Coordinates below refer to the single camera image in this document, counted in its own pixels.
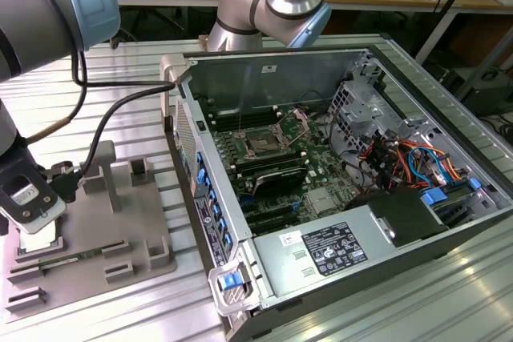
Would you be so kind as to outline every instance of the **gray block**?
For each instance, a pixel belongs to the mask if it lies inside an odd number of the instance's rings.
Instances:
[[[171,253],[169,252],[168,240],[165,236],[162,237],[162,245],[158,247],[149,247],[147,241],[144,242],[146,246],[148,267],[150,270],[156,268],[163,268],[171,261]]]
[[[110,266],[106,266],[103,270],[105,272],[105,279],[109,284],[118,280],[124,280],[135,274],[131,260],[126,260],[119,264],[111,264]]]
[[[121,202],[118,192],[115,189],[114,176],[111,165],[116,161],[114,143],[111,140],[104,140],[98,144],[91,169],[86,174],[84,191],[86,194],[94,194],[99,188],[107,189],[112,212],[121,211]]]
[[[84,180],[85,183],[83,185],[83,190],[87,195],[105,191],[107,188],[105,185],[103,172],[98,165],[91,167],[91,169],[87,172],[87,176],[84,178]]]
[[[64,250],[64,238],[62,236],[57,238],[57,244],[54,246],[50,246],[47,248],[42,248],[41,250],[26,252],[24,254],[19,254],[20,249],[18,247],[16,256],[14,260],[18,263],[26,262],[28,260],[33,260],[35,258],[41,258],[45,255],[54,254],[56,252],[60,252]]]
[[[130,180],[132,187],[142,186],[143,184],[152,182],[150,167],[146,158],[136,158],[128,160],[130,167]]]
[[[120,240],[119,242],[111,243],[102,248],[102,254],[104,258],[111,258],[129,252],[130,250],[130,244],[126,240]]]
[[[31,308],[36,304],[44,304],[44,295],[46,295],[46,293],[39,286],[21,290],[20,292],[17,292],[16,295],[7,298],[5,308],[8,312],[17,312],[19,310]]]
[[[39,267],[39,260],[33,260],[26,264],[20,264],[15,268],[10,268],[6,278],[12,284],[18,284],[41,276],[43,276],[43,271]]]

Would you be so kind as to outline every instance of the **warning label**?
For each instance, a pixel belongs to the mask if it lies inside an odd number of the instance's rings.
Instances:
[[[223,248],[217,239],[216,229],[214,228],[214,223],[212,221],[212,217],[210,216],[207,200],[205,198],[195,199],[195,203],[196,210],[200,216],[200,221],[203,224],[204,234],[207,237],[210,252],[214,257],[216,266],[222,266],[226,263],[226,258],[224,257]]]
[[[346,222],[304,234],[303,242],[323,276],[367,260]]]

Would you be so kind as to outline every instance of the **metal table leg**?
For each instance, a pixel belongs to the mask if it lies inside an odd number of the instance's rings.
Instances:
[[[497,58],[506,50],[513,42],[513,27],[503,36],[503,38],[497,43],[494,49],[488,54],[487,57],[481,62],[478,68],[475,69],[474,73],[465,81],[465,83],[454,93],[454,96],[459,100],[462,100],[475,84],[476,80],[481,79],[483,74],[493,66]]]
[[[447,28],[449,28],[450,24],[456,17],[458,12],[450,11],[447,12],[447,14],[442,18],[440,23],[436,26],[434,31],[431,33],[430,37],[426,40],[424,43],[424,46],[420,49],[417,56],[415,57],[415,60],[423,64],[426,60],[427,56],[430,54],[430,52],[434,49],[442,35],[445,34],[447,31]]]

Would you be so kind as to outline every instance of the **motherboard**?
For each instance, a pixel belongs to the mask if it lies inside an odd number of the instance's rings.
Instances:
[[[358,193],[322,115],[298,106],[214,119],[214,142],[254,235],[343,211]]]

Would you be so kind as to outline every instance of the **power supply label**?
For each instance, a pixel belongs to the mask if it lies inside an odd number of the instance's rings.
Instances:
[[[323,276],[330,276],[367,260],[367,255],[346,222],[304,234],[303,242]]]

